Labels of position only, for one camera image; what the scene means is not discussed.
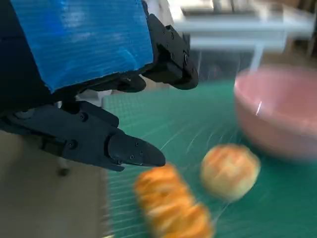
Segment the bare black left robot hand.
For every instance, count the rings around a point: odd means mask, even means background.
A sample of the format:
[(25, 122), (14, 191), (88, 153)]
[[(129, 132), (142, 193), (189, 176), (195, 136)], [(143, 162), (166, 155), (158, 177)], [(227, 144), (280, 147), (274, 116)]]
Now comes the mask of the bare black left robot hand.
[(88, 90), (140, 92), (145, 78), (180, 90), (199, 79), (187, 42), (144, 0), (1, 1), (1, 130), (40, 137), (44, 151), (112, 171), (162, 167), (158, 148), (76, 99)]

